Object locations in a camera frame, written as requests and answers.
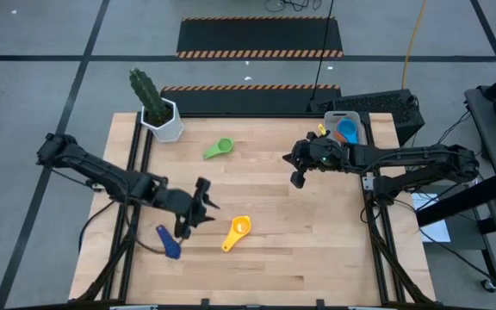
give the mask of cactus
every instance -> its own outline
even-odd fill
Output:
[[[160,127],[173,117],[171,109],[165,105],[151,78],[135,68],[129,72],[129,82],[146,110],[146,121]]]

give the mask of green measuring spoon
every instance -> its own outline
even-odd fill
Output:
[[[233,149],[233,139],[221,138],[212,147],[204,152],[204,159],[212,158],[215,155],[225,154]]]

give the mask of gray floor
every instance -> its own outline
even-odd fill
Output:
[[[82,55],[102,0],[0,0],[0,55]],[[324,16],[317,11],[276,15]],[[480,0],[496,36],[496,0]],[[420,1],[336,1],[346,55],[406,52]],[[111,0],[93,49],[94,55],[173,55],[180,19],[193,16],[269,16],[264,0]],[[469,0],[430,0],[413,48],[420,56],[494,56]],[[127,71],[139,67],[158,87],[195,84],[310,84],[317,62],[90,62],[77,94],[67,133],[102,155],[114,112],[135,111]],[[55,130],[79,62],[0,61],[0,283],[41,169],[35,152]],[[400,88],[401,62],[326,62],[319,80],[340,84],[344,95]],[[496,80],[496,62],[411,63],[407,88],[417,95],[426,126],[415,145],[437,141],[464,112],[463,91]],[[475,151],[474,123],[462,123],[445,141]],[[484,177],[493,174],[483,163]],[[78,233],[87,218],[91,193],[51,176],[34,230],[16,274],[7,307],[66,301],[77,261]],[[491,242],[496,249],[496,238]],[[496,294],[449,253],[426,246],[437,298],[447,304],[496,309]],[[465,257],[485,268],[477,251]]]

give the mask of small yellow object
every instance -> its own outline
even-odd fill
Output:
[[[237,243],[242,237],[247,235],[251,230],[250,216],[239,216],[232,219],[231,230],[223,241],[221,249],[223,251],[230,251],[234,244]]]
[[[325,130],[325,127],[323,126],[323,124],[319,124],[319,131],[320,131],[320,134],[326,134],[326,130]]]

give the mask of potted cactus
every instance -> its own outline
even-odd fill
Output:
[[[159,142],[177,141],[183,133],[183,124],[176,103],[160,97],[151,78],[137,68],[129,72],[129,82],[143,103],[141,123]]]

